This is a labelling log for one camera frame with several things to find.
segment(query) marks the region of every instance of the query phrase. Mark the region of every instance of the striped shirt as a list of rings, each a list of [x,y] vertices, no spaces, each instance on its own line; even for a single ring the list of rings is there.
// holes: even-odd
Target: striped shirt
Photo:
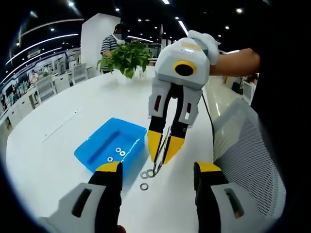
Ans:
[[[106,51],[112,51],[118,47],[116,39],[110,35],[103,40],[101,54]],[[109,71],[108,67],[103,67],[102,71]]]

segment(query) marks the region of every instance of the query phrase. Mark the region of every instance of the blue plastic tray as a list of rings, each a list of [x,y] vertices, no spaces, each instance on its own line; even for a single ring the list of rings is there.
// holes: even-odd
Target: blue plastic tray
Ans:
[[[144,148],[146,132],[147,130],[139,125],[111,118],[82,143],[74,155],[92,173],[101,165],[109,163],[109,157],[113,158],[112,162],[123,162],[124,178]],[[121,156],[116,152],[116,148],[121,148],[126,155]]]

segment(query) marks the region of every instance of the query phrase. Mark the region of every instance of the white table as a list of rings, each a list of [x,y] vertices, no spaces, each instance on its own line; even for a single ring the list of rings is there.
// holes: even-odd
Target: white table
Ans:
[[[152,74],[148,67],[147,76]],[[107,73],[61,92],[35,108],[9,135],[7,170],[20,200],[35,217],[51,215],[61,197],[88,182],[92,174],[73,152],[107,120],[117,117],[149,127],[150,79],[121,85],[113,76]],[[167,126],[176,103],[170,102]],[[127,232],[198,232],[193,163],[213,161],[211,123],[203,100],[199,111],[179,153],[155,178],[138,176],[122,200],[119,224]],[[148,158],[142,171],[152,167]],[[139,185],[146,181],[149,189],[141,191]]]

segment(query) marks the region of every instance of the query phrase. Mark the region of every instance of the black ceiling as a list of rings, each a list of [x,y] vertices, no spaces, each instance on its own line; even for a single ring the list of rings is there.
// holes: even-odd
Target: black ceiling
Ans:
[[[23,21],[20,26],[21,34],[43,24],[64,20],[79,19],[84,21],[62,22],[42,27],[21,37],[19,42],[18,32],[10,46],[11,56],[23,49],[40,41],[72,33],[71,36],[56,39],[39,45],[39,48],[52,50],[63,47],[63,49],[80,46],[80,33],[83,22],[97,13],[109,14],[121,17],[130,30],[130,35],[150,39],[156,42],[161,24],[163,25],[164,38],[172,36],[173,40],[185,37],[185,33],[178,24],[175,17],[179,17],[188,30],[196,30],[214,36],[224,51],[232,51],[247,46],[248,33],[252,22],[265,7],[262,0],[169,0],[165,5],[162,0],[71,0],[74,7],[69,7],[68,0],[41,0],[36,2],[32,11],[34,14]],[[243,13],[237,14],[236,9],[242,8]],[[27,60],[27,52],[22,53],[8,65],[2,65],[0,80],[11,70]]]

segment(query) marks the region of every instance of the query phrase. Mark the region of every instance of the green leaves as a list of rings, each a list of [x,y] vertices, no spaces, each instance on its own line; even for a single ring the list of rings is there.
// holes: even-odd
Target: green leaves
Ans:
[[[98,61],[97,67],[100,66],[100,71],[103,67],[108,67],[109,71],[118,69],[127,78],[131,79],[138,66],[145,71],[149,63],[148,59],[152,57],[147,51],[146,46],[139,41],[132,41],[129,44],[120,45],[113,50],[111,57],[103,56]]]
[[[133,75],[134,75],[134,69],[133,68],[128,68],[125,71],[125,76],[128,77],[129,79],[132,79]]]

